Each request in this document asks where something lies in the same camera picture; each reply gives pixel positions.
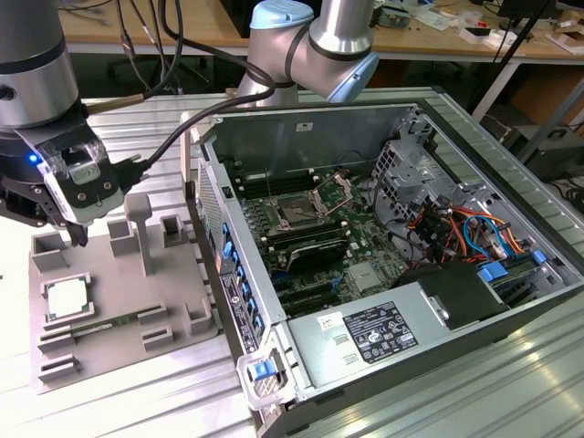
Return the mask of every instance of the blue wire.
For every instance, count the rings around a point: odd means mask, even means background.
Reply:
[[[495,223],[491,219],[489,219],[488,217],[481,216],[480,214],[478,214],[476,216],[471,216],[468,219],[466,219],[466,221],[464,221],[464,227],[463,227],[464,239],[466,240],[467,244],[469,244],[473,249],[475,249],[476,251],[478,251],[482,255],[486,256],[487,260],[491,260],[488,253],[483,248],[475,245],[471,241],[470,232],[468,231],[468,223],[474,217],[478,218],[478,219],[483,219],[485,221],[485,223],[488,224],[493,229],[493,231],[495,232],[496,238],[499,241],[499,244],[501,245],[501,247],[503,247],[503,249],[505,250],[505,252],[508,256],[514,256],[516,254],[516,252],[509,245],[507,245],[505,239],[501,235],[501,232],[499,231],[499,228],[495,225]]]
[[[464,240],[466,240],[466,243],[471,248],[473,248],[475,251],[478,251],[479,253],[481,253],[483,256],[486,257],[487,260],[490,261],[491,257],[489,256],[489,254],[480,246],[475,245],[471,239],[470,232],[468,231],[468,223],[471,221],[471,219],[473,217],[469,217],[468,219],[466,219],[466,221],[464,221],[464,226],[463,226]]]

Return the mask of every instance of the power supply label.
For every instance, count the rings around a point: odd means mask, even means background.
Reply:
[[[393,301],[344,317],[360,355],[367,363],[415,347],[418,340]]]

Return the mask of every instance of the motherboard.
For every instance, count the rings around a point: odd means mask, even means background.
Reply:
[[[265,180],[263,190],[256,183],[239,194],[278,298],[293,318],[387,290],[407,268],[408,254],[388,239],[368,193],[348,174],[306,176]]]

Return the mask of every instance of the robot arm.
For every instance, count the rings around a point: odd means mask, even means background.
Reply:
[[[293,0],[265,0],[254,9],[248,60],[276,82],[276,92],[255,106],[298,102],[297,85],[329,102],[354,100],[369,82],[379,57],[371,52],[374,0],[324,0],[320,17]],[[264,91],[250,71],[238,96]]]
[[[130,189],[120,171],[86,122],[57,0],[0,0],[0,216],[85,245]]]

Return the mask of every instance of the blue latch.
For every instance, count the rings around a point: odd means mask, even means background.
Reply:
[[[241,290],[244,292],[244,300],[247,301],[252,296],[252,288],[249,286],[249,283],[244,281]]]
[[[533,252],[533,259],[540,265],[542,263],[546,263],[548,260],[546,255],[544,253],[542,253],[541,251],[534,251]]]
[[[271,359],[255,363],[251,369],[251,377],[254,381],[261,381],[275,375],[277,375],[277,368]]]
[[[264,334],[264,321],[259,315],[254,318],[254,327],[257,330],[257,336],[261,337]]]
[[[256,301],[251,298],[249,300],[249,303],[247,303],[247,313],[249,314],[250,317],[254,317],[257,313],[257,304]]]
[[[231,258],[231,254],[234,251],[234,243],[232,241],[229,241],[225,244],[225,248],[223,248],[223,258],[227,259],[227,258]]]
[[[493,262],[489,263],[488,265],[484,265],[483,269],[480,271],[481,277],[487,282],[497,280],[498,278],[506,276],[507,274],[507,270],[499,262]]]
[[[245,271],[241,266],[237,267],[237,276],[241,279],[241,281],[245,280]]]

